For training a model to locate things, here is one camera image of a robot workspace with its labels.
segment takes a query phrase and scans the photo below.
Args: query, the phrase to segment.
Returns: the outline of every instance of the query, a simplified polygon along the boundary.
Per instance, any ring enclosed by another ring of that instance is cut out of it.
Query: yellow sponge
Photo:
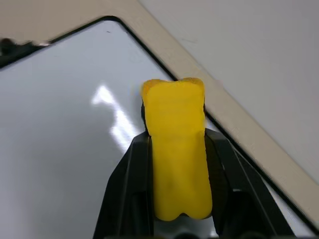
[[[171,221],[185,213],[195,219],[212,210],[205,152],[204,84],[149,80],[142,98],[153,145],[155,215]]]

